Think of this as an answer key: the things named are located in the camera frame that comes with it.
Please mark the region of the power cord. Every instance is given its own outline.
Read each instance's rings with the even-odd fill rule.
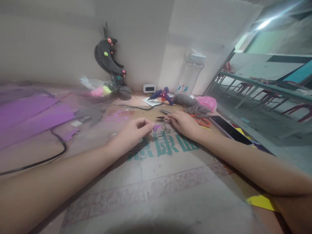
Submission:
[[[141,107],[136,107],[136,106],[129,106],[129,105],[125,105],[125,104],[121,104],[121,105],[118,105],[118,106],[126,106],[126,107],[130,107],[130,108],[136,108],[136,109],[140,109],[140,110],[144,110],[144,111],[149,111],[151,109],[153,109],[155,106],[152,106],[151,108],[148,108],[148,109],[145,109],[145,108],[141,108]]]
[[[144,110],[144,111],[147,111],[147,110],[149,111],[149,110],[151,110],[151,109],[153,109],[153,108],[155,107],[155,106],[152,106],[152,107],[149,108],[149,109],[145,109],[145,108],[136,107],[136,106],[129,106],[129,105],[125,105],[125,104],[118,105],[118,106],[126,106],[126,107],[130,107],[130,108],[136,108],[136,109]],[[10,170],[10,171],[1,172],[1,173],[0,173],[0,176],[7,175],[7,174],[10,174],[10,173],[14,173],[14,172],[21,171],[21,170],[25,170],[25,169],[28,169],[28,168],[31,168],[31,167],[34,167],[34,166],[37,166],[37,165],[46,163],[46,162],[48,162],[48,161],[51,161],[51,160],[53,160],[53,159],[55,159],[55,158],[61,156],[63,153],[65,153],[66,150],[67,150],[67,145],[66,145],[66,143],[63,141],[63,139],[62,139],[59,135],[57,135],[56,133],[53,132],[54,129],[55,129],[55,127],[54,127],[54,128],[51,128],[50,131],[51,131],[51,133],[52,133],[54,136],[56,136],[56,137],[59,139],[60,143],[64,146],[64,150],[63,150],[62,152],[60,152],[60,153],[57,154],[57,155],[54,155],[53,157],[47,158],[47,159],[45,159],[45,160],[42,160],[42,161],[39,161],[39,162],[30,164],[30,165],[27,165],[27,166],[24,166],[24,167],[16,168],[16,169],[13,169],[13,170]]]
[[[40,165],[40,164],[43,164],[43,163],[46,163],[48,161],[51,161],[59,156],[61,156],[63,153],[66,152],[67,150],[67,146],[66,146],[66,143],[63,141],[63,139],[57,135],[56,133],[53,132],[55,128],[51,128],[51,133],[56,136],[58,138],[58,140],[60,141],[60,143],[64,146],[64,150],[62,152],[60,152],[59,154],[57,155],[54,155],[53,157],[50,157],[50,158],[47,158],[45,160],[42,160],[42,161],[39,161],[39,162],[36,162],[36,163],[33,163],[33,164],[30,164],[28,166],[24,166],[24,167],[20,167],[20,168],[16,168],[16,169],[13,169],[13,170],[10,170],[10,171],[6,171],[6,172],[1,172],[0,173],[0,176],[3,176],[3,175],[7,175],[7,174],[10,174],[10,173],[13,173],[13,172],[17,172],[17,171],[21,171],[21,170],[25,170],[25,169],[28,169],[28,168],[31,168],[31,167],[34,167],[34,166],[37,166],[37,165]]]

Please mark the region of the ball of yarn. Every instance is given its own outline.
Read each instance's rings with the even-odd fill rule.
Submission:
[[[195,98],[191,98],[182,93],[175,94],[173,101],[177,104],[185,106],[186,108],[184,111],[186,113],[196,115],[198,117],[208,118],[209,113],[211,112],[208,107],[199,104],[199,101]]]
[[[120,86],[118,89],[120,99],[130,99],[131,98],[131,89],[128,86]]]

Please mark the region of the pink plastic bag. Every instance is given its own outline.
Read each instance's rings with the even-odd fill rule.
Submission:
[[[217,101],[212,98],[212,97],[199,97],[197,98],[197,100],[199,101],[199,103],[203,106],[208,107],[211,112],[215,112],[217,109]]]

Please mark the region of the hot glue gun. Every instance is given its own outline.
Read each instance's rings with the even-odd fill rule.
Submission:
[[[173,98],[169,97],[168,93],[169,89],[168,87],[165,87],[163,90],[158,90],[156,93],[154,93],[148,100],[161,97],[162,101],[167,100],[169,102],[169,105],[172,106],[175,102],[173,101]]]

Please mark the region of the orange scissors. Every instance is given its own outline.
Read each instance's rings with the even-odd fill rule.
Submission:
[[[198,117],[196,115],[191,115],[191,117],[193,117],[193,119],[200,125],[200,126],[203,126],[203,127],[206,127],[206,128],[210,128],[211,127],[211,123],[206,120],[205,118],[201,118],[201,117]]]

